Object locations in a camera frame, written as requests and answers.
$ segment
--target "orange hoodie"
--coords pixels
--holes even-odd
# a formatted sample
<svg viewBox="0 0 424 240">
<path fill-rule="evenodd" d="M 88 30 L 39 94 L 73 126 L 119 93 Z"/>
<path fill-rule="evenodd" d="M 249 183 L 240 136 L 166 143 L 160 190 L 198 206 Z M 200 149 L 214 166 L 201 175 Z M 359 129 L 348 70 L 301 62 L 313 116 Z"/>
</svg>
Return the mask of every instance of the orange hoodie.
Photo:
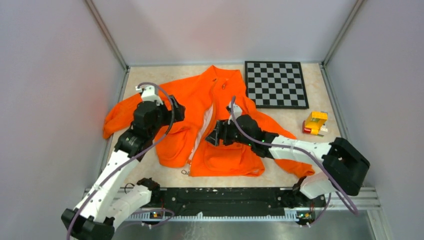
<svg viewBox="0 0 424 240">
<path fill-rule="evenodd" d="M 239 70 L 225 70 L 215 66 L 204 73 L 160 85 L 168 94 L 185 106 L 185 119 L 176 122 L 168 135 L 156 145 L 160 164 L 170 168 L 181 168 L 190 164 L 189 175 L 200 176 L 260 176 L 265 167 L 261 159 L 247 145 L 234 143 L 229 146 L 213 146 L 205 141 L 217 120 L 228 119 L 226 107 L 233 96 L 242 114 L 249 114 L 263 131 L 278 133 L 296 139 L 275 120 L 256 109 L 255 103 L 246 97 L 246 86 Z M 107 115 L 103 126 L 103 137 L 124 129 L 133 121 L 133 112 L 141 102 L 139 94 L 118 103 Z M 161 128 L 156 140 L 167 127 Z M 301 178 L 313 175 L 310 164 L 289 159 L 276 159 L 282 169 Z"/>
</svg>

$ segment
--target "beige tabletop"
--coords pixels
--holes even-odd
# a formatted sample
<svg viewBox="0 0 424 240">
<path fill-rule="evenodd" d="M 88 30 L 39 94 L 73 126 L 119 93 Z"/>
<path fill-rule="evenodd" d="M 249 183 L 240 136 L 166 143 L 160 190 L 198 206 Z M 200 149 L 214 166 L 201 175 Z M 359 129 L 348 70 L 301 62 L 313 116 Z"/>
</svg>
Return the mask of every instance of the beige tabletop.
<svg viewBox="0 0 424 240">
<path fill-rule="evenodd" d="M 221 69 L 238 69 L 244 75 L 244 65 L 215 65 Z M 135 86 L 141 82 L 162 84 L 177 79 L 187 78 L 203 73 L 209 65 L 183 65 L 183 66 L 147 66 L 131 67 L 123 98 L 126 99 L 136 94 Z M 323 76 L 317 63 L 302 63 L 303 78 L 309 109 L 267 109 L 259 110 L 275 119 L 284 129 L 293 133 L 299 140 L 310 142 L 332 142 L 339 137 L 339 128 L 334 117 L 330 99 L 327 94 Z M 302 133 L 302 122 L 311 111 L 328 113 L 326 126 L 328 134 L 319 137 Z M 112 137 L 112 146 L 124 130 L 116 132 Z M 143 160 L 126 178 L 125 183 L 136 183 L 142 178 L 152 178 L 161 187 L 291 187 L 298 178 L 282 170 L 272 159 L 264 158 L 265 172 L 258 177 L 249 176 L 218 176 L 218 177 L 191 177 L 181 173 L 188 170 L 183 168 L 169 168 L 159 164 L 156 151 L 150 150 Z"/>
</svg>

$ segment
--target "orange fabric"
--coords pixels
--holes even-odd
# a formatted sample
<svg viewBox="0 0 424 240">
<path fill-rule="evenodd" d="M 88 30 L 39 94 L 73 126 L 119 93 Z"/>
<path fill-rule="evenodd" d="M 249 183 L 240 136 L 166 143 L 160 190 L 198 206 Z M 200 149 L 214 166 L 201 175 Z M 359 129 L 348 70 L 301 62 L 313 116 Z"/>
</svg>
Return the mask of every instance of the orange fabric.
<svg viewBox="0 0 424 240">
<path fill-rule="evenodd" d="M 239 143 L 213 146 L 204 140 L 214 129 L 217 120 L 229 118 L 226 107 L 233 96 L 236 96 L 235 103 L 243 110 L 242 114 L 249 114 L 262 130 L 296 139 L 271 117 L 257 111 L 255 103 L 246 97 L 246 86 L 239 70 L 224 70 L 211 66 L 201 75 L 160 86 L 185 106 L 184 121 L 176 122 L 163 141 L 156 145 L 156 153 L 163 166 L 181 168 L 190 163 L 190 175 L 193 177 L 260 176 L 265 167 L 249 146 Z M 128 127 L 133 120 L 133 111 L 140 101 L 140 95 L 136 94 L 118 103 L 105 119 L 103 137 L 108 138 L 112 133 Z M 208 109 L 212 110 L 211 120 L 190 159 L 196 138 L 205 124 L 204 113 Z M 160 129 L 156 140 L 166 129 L 166 126 Z M 314 174 L 310 164 L 288 159 L 276 159 L 275 162 L 299 178 Z"/>
</svg>

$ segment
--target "black square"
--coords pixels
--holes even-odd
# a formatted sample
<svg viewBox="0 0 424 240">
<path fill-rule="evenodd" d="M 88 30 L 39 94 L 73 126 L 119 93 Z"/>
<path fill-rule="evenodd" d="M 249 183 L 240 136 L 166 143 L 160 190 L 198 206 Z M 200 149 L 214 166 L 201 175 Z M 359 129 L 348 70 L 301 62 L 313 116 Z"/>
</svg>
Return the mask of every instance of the black square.
<svg viewBox="0 0 424 240">
<path fill-rule="evenodd" d="M 246 61 L 244 81 L 257 108 L 309 108 L 300 62 Z"/>
</svg>

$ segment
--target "yellow toy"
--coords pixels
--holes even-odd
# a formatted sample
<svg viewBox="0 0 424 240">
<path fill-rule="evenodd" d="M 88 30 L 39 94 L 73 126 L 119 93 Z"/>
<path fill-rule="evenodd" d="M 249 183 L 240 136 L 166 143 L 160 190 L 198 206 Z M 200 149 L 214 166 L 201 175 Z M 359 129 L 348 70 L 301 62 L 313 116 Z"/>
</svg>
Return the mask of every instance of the yellow toy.
<svg viewBox="0 0 424 240">
<path fill-rule="evenodd" d="M 313 134 L 318 136 L 324 136 L 328 133 L 326 128 L 326 121 L 329 118 L 329 115 L 323 111 L 313 111 L 310 113 L 309 117 L 303 121 L 302 131 L 305 134 Z"/>
</svg>

